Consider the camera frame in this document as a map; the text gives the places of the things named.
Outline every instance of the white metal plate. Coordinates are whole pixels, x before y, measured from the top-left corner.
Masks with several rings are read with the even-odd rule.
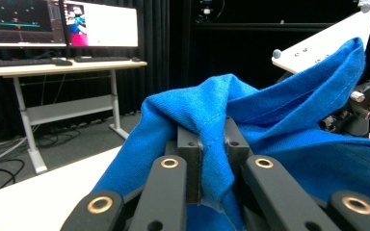
[[[272,62],[295,74],[323,61],[350,39],[361,38],[365,50],[369,35],[370,11],[355,13],[326,30],[281,51],[281,56],[278,59],[273,57]]]

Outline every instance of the desk leg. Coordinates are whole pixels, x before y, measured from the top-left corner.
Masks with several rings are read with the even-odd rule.
[[[119,98],[117,95],[117,81],[116,81],[116,71],[110,70],[111,75],[111,98],[113,104],[113,117],[114,124],[110,124],[110,128],[113,129],[117,134],[122,136],[124,139],[128,138],[128,133],[121,129],[119,126]]]
[[[19,102],[19,111],[20,115],[22,116],[23,127],[25,128],[26,137],[28,138],[29,156],[31,157],[32,164],[35,167],[36,173],[41,174],[47,171],[47,167],[38,149],[36,148],[35,138],[33,136],[28,113],[26,112],[25,102],[23,101],[22,89],[20,88],[19,79],[17,77],[13,78],[13,84],[16,91],[17,101]]]

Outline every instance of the black curtain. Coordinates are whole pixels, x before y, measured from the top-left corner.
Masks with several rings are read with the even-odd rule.
[[[57,49],[54,52],[57,55],[70,57],[77,55],[138,57],[147,62],[146,67],[117,70],[116,72],[120,114],[137,112],[147,96],[169,88],[169,0],[93,0],[85,2],[137,9],[139,46],[113,49]],[[45,49],[0,49],[0,59],[30,59],[48,51]],[[27,107],[53,103],[55,99],[56,102],[62,102],[108,94],[111,91],[107,71],[66,76],[22,77],[19,80],[23,84],[22,91]],[[0,140],[24,135],[17,108],[13,80],[0,77]],[[52,122],[40,128],[40,132],[48,131],[51,126],[91,122],[111,115],[111,112],[104,112]]]

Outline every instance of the standing desk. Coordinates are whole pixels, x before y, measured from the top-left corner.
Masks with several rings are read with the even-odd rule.
[[[0,67],[0,77],[13,78],[14,89],[16,91],[19,111],[23,121],[26,137],[29,143],[28,153],[37,174],[47,171],[46,164],[36,147],[35,138],[32,132],[32,125],[57,121],[60,119],[83,116],[98,112],[113,110],[114,123],[110,128],[123,138],[128,134],[119,125],[119,100],[117,94],[116,69],[127,69],[145,66],[146,62],[117,61],[117,62],[92,62],[77,63],[73,65],[56,66],[53,64],[43,65],[23,65]],[[68,102],[42,105],[26,108],[23,100],[22,90],[19,84],[19,77],[66,74],[75,72],[89,72],[109,70],[111,76],[111,94]]]

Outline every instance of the desk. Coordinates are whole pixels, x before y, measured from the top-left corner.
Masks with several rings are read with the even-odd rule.
[[[23,121],[26,137],[29,143],[29,156],[31,157],[37,174],[47,171],[46,164],[36,147],[35,138],[32,132],[32,125],[46,122],[57,121],[60,119],[83,116],[98,112],[113,110],[114,124],[110,125],[115,132],[123,138],[128,134],[121,129],[119,125],[119,100],[117,95],[116,69],[127,69],[145,66],[146,62],[118,61],[118,62],[93,62],[93,63],[76,63],[73,65],[55,66],[53,64],[45,65],[24,65],[0,67],[0,76],[4,78],[13,78],[14,88],[16,91],[19,111]],[[22,90],[19,84],[19,77],[53,75],[73,72],[88,72],[110,70],[111,75],[111,94],[74,100],[69,102],[43,105],[38,107],[26,108],[23,100]]]
[[[118,152],[119,147],[0,190],[0,231],[60,230]]]

